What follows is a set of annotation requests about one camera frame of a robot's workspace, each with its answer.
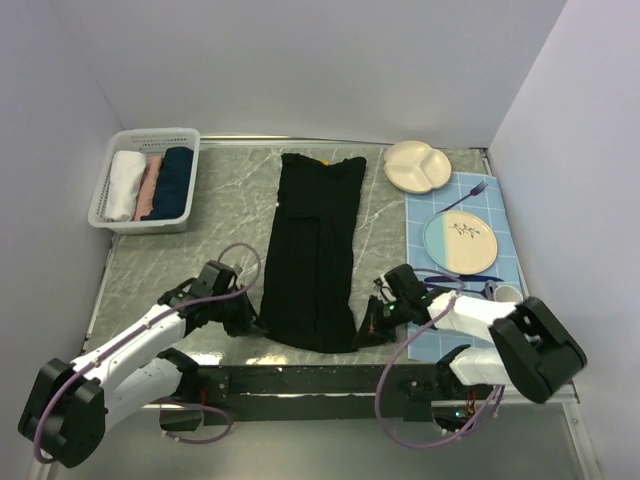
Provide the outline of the black daisy t-shirt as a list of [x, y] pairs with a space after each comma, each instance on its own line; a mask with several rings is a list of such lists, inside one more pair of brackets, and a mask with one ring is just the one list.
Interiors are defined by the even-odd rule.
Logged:
[[356, 335], [349, 299], [366, 160], [325, 165], [285, 153], [281, 161], [260, 318], [273, 341], [348, 353]]

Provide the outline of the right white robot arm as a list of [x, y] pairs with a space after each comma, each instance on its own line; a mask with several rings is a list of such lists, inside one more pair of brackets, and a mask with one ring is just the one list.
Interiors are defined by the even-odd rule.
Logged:
[[439, 390], [453, 399], [487, 385], [513, 387], [543, 404], [587, 366], [583, 348], [541, 299], [468, 296], [464, 280], [451, 275], [428, 288], [422, 272], [401, 264], [376, 279], [355, 349], [392, 343], [401, 326], [407, 337], [398, 351], [414, 360], [422, 358], [411, 351], [421, 337], [466, 338], [436, 358]]

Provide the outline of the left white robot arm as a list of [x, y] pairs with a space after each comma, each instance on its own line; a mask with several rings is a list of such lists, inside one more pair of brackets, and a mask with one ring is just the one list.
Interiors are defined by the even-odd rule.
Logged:
[[210, 412], [232, 427], [226, 412], [207, 405], [200, 365], [174, 345], [210, 322], [230, 335], [251, 330], [250, 287], [238, 276], [238, 269], [209, 261], [105, 344], [70, 362], [43, 365], [18, 423], [36, 461], [78, 466], [112, 427], [155, 401]]

